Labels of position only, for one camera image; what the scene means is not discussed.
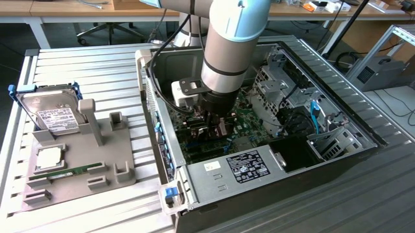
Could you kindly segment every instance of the warning label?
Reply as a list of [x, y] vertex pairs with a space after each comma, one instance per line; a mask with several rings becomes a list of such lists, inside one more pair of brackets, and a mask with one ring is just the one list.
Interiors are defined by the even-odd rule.
[[266, 163], [256, 150], [230, 157], [227, 158], [227, 161], [239, 183], [244, 183], [270, 175]]

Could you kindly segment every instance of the office chair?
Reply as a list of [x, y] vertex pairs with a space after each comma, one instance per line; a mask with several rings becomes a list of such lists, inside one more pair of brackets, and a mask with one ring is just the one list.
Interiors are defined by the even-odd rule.
[[[91, 28], [91, 29], [87, 30], [85, 32], [79, 33], [79, 34], [76, 35], [77, 43], [81, 44], [81, 45], [87, 45], [87, 40], [83, 39], [83, 36], [87, 36], [87, 35], [89, 35], [89, 34], [97, 32], [97, 31], [100, 31], [100, 30], [104, 30], [105, 28], [108, 28], [108, 45], [112, 44], [112, 34], [115, 33], [115, 29], [119, 29], [120, 31], [123, 31], [123, 32], [125, 32], [125, 33], [128, 33], [128, 34], [140, 37], [140, 38], [141, 38], [141, 41], [140, 41], [140, 42], [143, 42], [143, 41], [144, 41], [144, 35], [141, 35], [140, 33], [137, 33], [137, 32], [135, 32], [135, 31], [129, 30], [128, 28], [121, 27], [120, 24], [123, 24], [123, 23], [104, 23], [104, 24], [101, 24], [101, 25], [99, 25], [97, 23], [93, 23], [93, 28]], [[129, 22], [129, 23], [128, 23], [128, 27], [129, 27], [129, 28], [135, 28], [135, 27], [133, 27], [133, 23]]]

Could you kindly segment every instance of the hard drive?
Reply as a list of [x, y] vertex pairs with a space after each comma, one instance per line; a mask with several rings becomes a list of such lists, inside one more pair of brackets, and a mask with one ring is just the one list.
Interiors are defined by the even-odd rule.
[[9, 96], [25, 110], [37, 130], [49, 130], [53, 135], [79, 132], [79, 124], [87, 123], [77, 111], [81, 100], [77, 83], [36, 86], [9, 86]]

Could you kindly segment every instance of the wooden desk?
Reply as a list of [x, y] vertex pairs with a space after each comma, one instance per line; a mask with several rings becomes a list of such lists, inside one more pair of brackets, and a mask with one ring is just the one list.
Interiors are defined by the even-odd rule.
[[[35, 1], [31, 14], [32, 16], [87, 16], [87, 17], [100, 17], [100, 16], [161, 16], [163, 9], [137, 9], [137, 10], [113, 10], [112, 2], [109, 4], [101, 5], [103, 9], [87, 6], [77, 2], [76, 0], [55, 0], [48, 1]], [[167, 11], [167, 16], [179, 16], [175, 11]]]
[[0, 0], [0, 16], [31, 16], [33, 0]]
[[[351, 17], [358, 6], [351, 7], [350, 12], [340, 12], [338, 18]], [[103, 9], [83, 5], [76, 0], [55, 0], [53, 2], [35, 1], [31, 8], [32, 16], [161, 16], [163, 9], [113, 10], [112, 3], [103, 5]], [[167, 16], [179, 16], [175, 11], [167, 11]], [[403, 17], [404, 15], [387, 15], [371, 6], [360, 13], [360, 18], [371, 17]], [[308, 12], [303, 7], [288, 6], [286, 3], [272, 3], [270, 17], [319, 17], [334, 18], [335, 13]]]

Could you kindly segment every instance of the sticker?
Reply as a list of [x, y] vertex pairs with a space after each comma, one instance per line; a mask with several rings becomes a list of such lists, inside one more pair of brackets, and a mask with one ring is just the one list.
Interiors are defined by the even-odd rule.
[[77, 122], [71, 108], [60, 108], [37, 112], [51, 132], [77, 129]]
[[212, 170], [215, 170], [215, 169], [219, 169], [219, 168], [220, 168], [219, 161], [215, 161], [215, 162], [207, 163], [207, 164], [204, 164], [204, 166], [206, 166], [206, 170], [207, 170], [207, 171], [212, 171]]
[[270, 175], [268, 168], [256, 150], [227, 158], [227, 162], [239, 183]]

